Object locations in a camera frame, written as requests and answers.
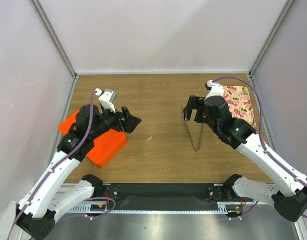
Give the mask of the orange tray lid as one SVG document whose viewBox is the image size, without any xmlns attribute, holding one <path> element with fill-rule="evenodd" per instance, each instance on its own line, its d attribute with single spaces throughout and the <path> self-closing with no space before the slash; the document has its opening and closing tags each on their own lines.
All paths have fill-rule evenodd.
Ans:
<svg viewBox="0 0 307 240">
<path fill-rule="evenodd" d="M 128 143 L 124 132 L 110 130 L 94 141 L 94 148 L 86 155 L 103 169 Z"/>
</svg>

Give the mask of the metal tongs with red grip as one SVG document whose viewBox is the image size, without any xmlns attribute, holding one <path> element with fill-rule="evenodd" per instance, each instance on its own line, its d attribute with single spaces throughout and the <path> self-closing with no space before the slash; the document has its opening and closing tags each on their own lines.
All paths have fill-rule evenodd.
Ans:
<svg viewBox="0 0 307 240">
<path fill-rule="evenodd" d="M 202 148 L 203 138 L 204 138 L 204 131 L 205 131 L 205 124 L 200 124 L 199 128 L 194 129 L 188 120 L 183 120 L 185 128 L 190 138 L 191 145 L 195 153 L 199 153 Z"/>
</svg>

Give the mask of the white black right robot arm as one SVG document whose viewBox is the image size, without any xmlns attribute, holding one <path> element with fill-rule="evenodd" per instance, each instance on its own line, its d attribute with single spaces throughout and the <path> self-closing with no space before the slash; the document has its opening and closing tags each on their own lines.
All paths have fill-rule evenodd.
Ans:
<svg viewBox="0 0 307 240">
<path fill-rule="evenodd" d="M 195 122 L 207 124 L 223 143 L 249 158 L 272 180 L 271 184 L 261 183 L 234 174 L 226 181 L 224 197 L 229 201 L 246 197 L 263 202 L 284 219 L 297 222 L 307 210 L 307 176 L 262 142 L 248 122 L 233 117 L 223 97 L 192 95 L 183 110 L 185 121 L 191 119 L 194 110 Z"/>
</svg>

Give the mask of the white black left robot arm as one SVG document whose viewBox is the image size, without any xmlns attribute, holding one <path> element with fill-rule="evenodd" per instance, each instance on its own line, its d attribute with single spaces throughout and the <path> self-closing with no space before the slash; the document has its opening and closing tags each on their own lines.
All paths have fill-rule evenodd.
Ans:
<svg viewBox="0 0 307 240">
<path fill-rule="evenodd" d="M 122 111 L 103 112 L 93 104 L 84 105 L 75 116 L 75 122 L 62 138 L 47 170 L 28 195 L 17 206 L 16 225 L 35 240 L 44 240 L 56 223 L 79 203 L 104 196 L 104 182 L 95 175 L 82 180 L 56 198 L 56 193 L 67 177 L 95 148 L 95 141 L 110 130 L 131 134 L 142 122 L 127 107 Z"/>
</svg>

